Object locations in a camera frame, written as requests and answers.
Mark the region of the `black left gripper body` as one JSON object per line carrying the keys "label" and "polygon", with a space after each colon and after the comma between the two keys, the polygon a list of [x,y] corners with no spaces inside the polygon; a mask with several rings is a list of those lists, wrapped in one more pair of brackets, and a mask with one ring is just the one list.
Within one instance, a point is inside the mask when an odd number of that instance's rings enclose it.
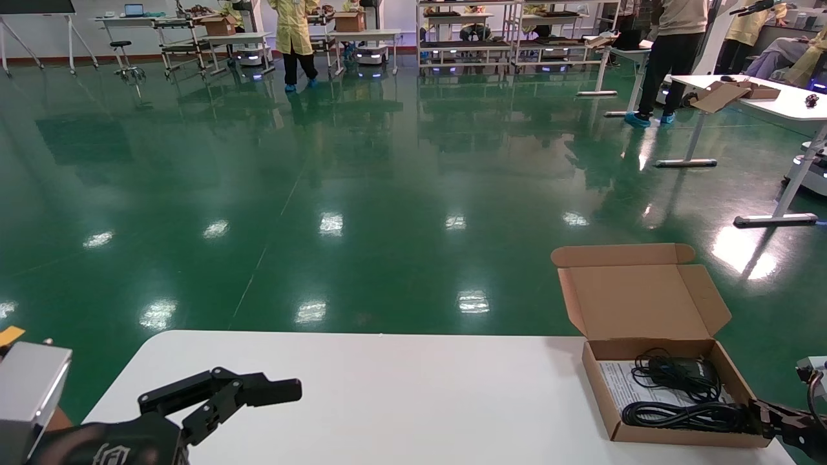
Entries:
{"label": "black left gripper body", "polygon": [[177,424],[159,414],[47,431],[26,464],[189,464]]}

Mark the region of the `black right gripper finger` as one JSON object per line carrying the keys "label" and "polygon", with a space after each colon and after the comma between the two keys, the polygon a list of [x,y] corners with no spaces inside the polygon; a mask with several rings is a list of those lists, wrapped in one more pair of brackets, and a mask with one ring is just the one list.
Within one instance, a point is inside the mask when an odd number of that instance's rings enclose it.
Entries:
{"label": "black right gripper finger", "polygon": [[799,418],[797,409],[764,400],[750,400],[749,410],[763,426],[780,426]]}
{"label": "black right gripper finger", "polygon": [[761,433],[765,439],[778,439],[788,446],[799,445],[799,430],[797,426],[784,421],[761,421]]}

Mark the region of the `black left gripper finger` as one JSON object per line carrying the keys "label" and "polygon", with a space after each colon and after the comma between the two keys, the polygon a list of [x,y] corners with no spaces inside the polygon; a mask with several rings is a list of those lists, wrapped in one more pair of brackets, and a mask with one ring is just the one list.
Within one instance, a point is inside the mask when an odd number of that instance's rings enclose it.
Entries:
{"label": "black left gripper finger", "polygon": [[242,407],[271,406],[301,398],[302,384],[297,378],[272,382],[263,373],[237,374],[215,367],[139,395],[137,404],[142,415],[163,417],[196,406],[182,420],[183,443],[195,446]]}

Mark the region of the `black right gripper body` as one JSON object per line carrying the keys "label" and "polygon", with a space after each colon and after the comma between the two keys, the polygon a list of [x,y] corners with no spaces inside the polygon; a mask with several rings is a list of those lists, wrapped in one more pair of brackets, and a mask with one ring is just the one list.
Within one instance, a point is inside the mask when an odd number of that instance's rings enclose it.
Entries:
{"label": "black right gripper body", "polygon": [[826,433],[823,422],[811,415],[804,415],[797,423],[799,426],[795,433],[795,447],[813,461],[825,461]]}

